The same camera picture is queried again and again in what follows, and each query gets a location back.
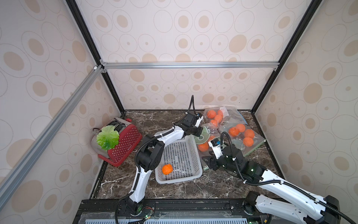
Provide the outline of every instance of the marble countertop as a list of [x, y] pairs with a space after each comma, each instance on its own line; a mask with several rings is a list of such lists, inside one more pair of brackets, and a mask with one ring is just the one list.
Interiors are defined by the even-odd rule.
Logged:
[[[240, 112], [246, 119], [248, 126], [259, 133], [250, 112]], [[141, 110], [127, 111], [126, 118], [132, 119], [139, 132], [145, 136], [172, 127], [172, 122], [180, 119], [183, 110]], [[133, 150], [127, 159], [119, 166], [108, 164], [103, 176], [97, 199], [118, 199], [126, 195], [133, 184], [136, 167], [134, 155], [141, 143]], [[265, 144], [246, 157], [264, 165], [277, 174], [274, 163]], [[159, 184], [152, 172], [145, 191], [146, 199], [208, 199], [208, 198], [245, 198], [249, 191], [257, 191], [271, 198], [278, 196], [259, 187], [244, 185], [241, 180], [227, 174], [225, 170], [203, 171], [201, 177], [175, 184]]]

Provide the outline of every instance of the green lettuce leaf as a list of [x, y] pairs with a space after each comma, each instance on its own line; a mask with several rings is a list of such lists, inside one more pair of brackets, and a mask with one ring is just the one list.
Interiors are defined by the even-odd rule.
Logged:
[[97, 143], [103, 150], [113, 149], [118, 145], [119, 134], [114, 130], [113, 125], [105, 126], [97, 135]]

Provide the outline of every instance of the perforated basket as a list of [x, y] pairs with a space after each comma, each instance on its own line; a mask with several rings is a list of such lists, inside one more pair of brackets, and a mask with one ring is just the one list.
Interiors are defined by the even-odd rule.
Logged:
[[[173, 171], [168, 175], [162, 172], [166, 164], [173, 166]], [[160, 184], [172, 184], [199, 178], [202, 173], [194, 136], [187, 135], [164, 148], [160, 163], [155, 168], [155, 179]]]

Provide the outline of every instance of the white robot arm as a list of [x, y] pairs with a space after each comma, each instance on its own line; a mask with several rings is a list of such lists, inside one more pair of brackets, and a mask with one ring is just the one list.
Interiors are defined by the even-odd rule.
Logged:
[[171, 129], [157, 132], [154, 135], [147, 134], [143, 138], [143, 144], [135, 156], [135, 162], [137, 165], [136, 176], [132, 189], [130, 190], [131, 195], [127, 201], [128, 207], [134, 212], [134, 214], [138, 214], [142, 209], [142, 201], [145, 196], [145, 189], [149, 176], [158, 166], [164, 147], [186, 135], [193, 134], [198, 137], [201, 135], [203, 128], [199, 125], [203, 120], [203, 115], [201, 113], [189, 113], [189, 109], [180, 121], [173, 123], [173, 127]]
[[[229, 144], [223, 144], [226, 135]], [[232, 143], [229, 135], [224, 132], [221, 138], [209, 142], [214, 155], [203, 157], [208, 167], [217, 170], [220, 167], [234, 172], [245, 184], [258, 186], [275, 193], [287, 202], [274, 200], [250, 191], [244, 201], [244, 210], [248, 214], [256, 211], [272, 214], [297, 224], [339, 224], [340, 215], [350, 223], [354, 223], [347, 216], [339, 212], [339, 202], [332, 196], [322, 197], [305, 191], [292, 183], [280, 178], [271, 170], [253, 162], [246, 161], [241, 150]]]

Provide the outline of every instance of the clear plastic bag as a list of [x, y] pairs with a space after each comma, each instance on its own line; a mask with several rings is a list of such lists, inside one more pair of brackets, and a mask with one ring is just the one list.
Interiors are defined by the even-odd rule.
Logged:
[[222, 122], [218, 128], [218, 131], [220, 133], [229, 133], [231, 136], [231, 142], [235, 145], [236, 148], [242, 151], [244, 157], [255, 151], [266, 141], [266, 139], [257, 134], [250, 127], [238, 122]]
[[214, 126], [217, 125], [217, 127], [220, 126], [223, 122], [229, 121], [247, 124], [239, 111], [232, 106], [219, 106], [206, 109], [204, 110], [203, 116], [205, 123], [212, 123]]
[[203, 170], [209, 169], [208, 165], [203, 161], [203, 156], [211, 156], [214, 154], [212, 149], [209, 147], [208, 142], [213, 140], [216, 137], [220, 137], [220, 133], [217, 128], [212, 123], [207, 123], [201, 125], [203, 131], [199, 137], [195, 137], [195, 143], [197, 144], [200, 162], [202, 164]]

